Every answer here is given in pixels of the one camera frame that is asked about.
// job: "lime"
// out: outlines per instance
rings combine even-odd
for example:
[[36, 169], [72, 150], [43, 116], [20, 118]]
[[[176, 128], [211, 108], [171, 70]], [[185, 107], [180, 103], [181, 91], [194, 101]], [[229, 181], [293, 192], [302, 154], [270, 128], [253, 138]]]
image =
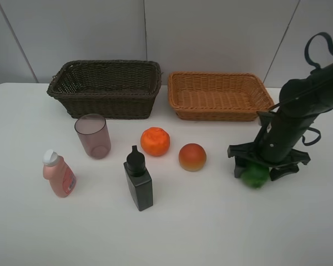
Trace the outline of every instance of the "lime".
[[258, 163], [248, 162], [240, 178], [251, 188], [261, 188], [270, 178], [269, 168]]

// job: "black bottle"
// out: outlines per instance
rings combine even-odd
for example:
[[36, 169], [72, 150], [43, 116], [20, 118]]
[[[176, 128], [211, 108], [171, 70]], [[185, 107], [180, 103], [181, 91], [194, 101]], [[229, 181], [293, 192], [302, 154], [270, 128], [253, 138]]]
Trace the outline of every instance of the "black bottle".
[[129, 191], [139, 211], [153, 206], [152, 178], [145, 168], [145, 158], [132, 146], [132, 152], [123, 163], [126, 172]]

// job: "pink cup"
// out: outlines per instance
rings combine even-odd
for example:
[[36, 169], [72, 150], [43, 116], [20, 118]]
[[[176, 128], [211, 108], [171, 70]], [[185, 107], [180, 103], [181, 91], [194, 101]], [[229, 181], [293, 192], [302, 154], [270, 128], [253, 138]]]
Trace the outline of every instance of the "pink cup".
[[87, 155], [94, 159], [104, 158], [111, 150], [106, 119], [98, 114], [84, 115], [74, 126]]

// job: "dark brown wicker basket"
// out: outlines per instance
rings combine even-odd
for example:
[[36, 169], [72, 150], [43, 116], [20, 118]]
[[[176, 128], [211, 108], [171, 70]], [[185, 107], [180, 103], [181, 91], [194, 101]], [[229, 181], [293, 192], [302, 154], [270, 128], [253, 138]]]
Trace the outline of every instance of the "dark brown wicker basket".
[[73, 118], [100, 114], [111, 119], [146, 119], [160, 85], [156, 62], [80, 60], [65, 64], [47, 93]]

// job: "white wall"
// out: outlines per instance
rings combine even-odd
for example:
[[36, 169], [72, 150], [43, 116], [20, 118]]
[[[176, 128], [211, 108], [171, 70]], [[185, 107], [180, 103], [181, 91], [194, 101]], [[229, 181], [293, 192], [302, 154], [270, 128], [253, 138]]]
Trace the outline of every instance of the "white wall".
[[[282, 87], [289, 79], [307, 78], [314, 67], [305, 61], [305, 46], [319, 32], [328, 32], [333, 38], [333, 0], [301, 0], [265, 85]], [[333, 62], [321, 36], [312, 41], [309, 52], [311, 59], [323, 67]]]
[[143, 0], [0, 0], [41, 83], [68, 61], [145, 60]]
[[35, 80], [0, 11], [0, 84], [5, 82]]
[[297, 0], [145, 0], [148, 59], [171, 71], [265, 78]]

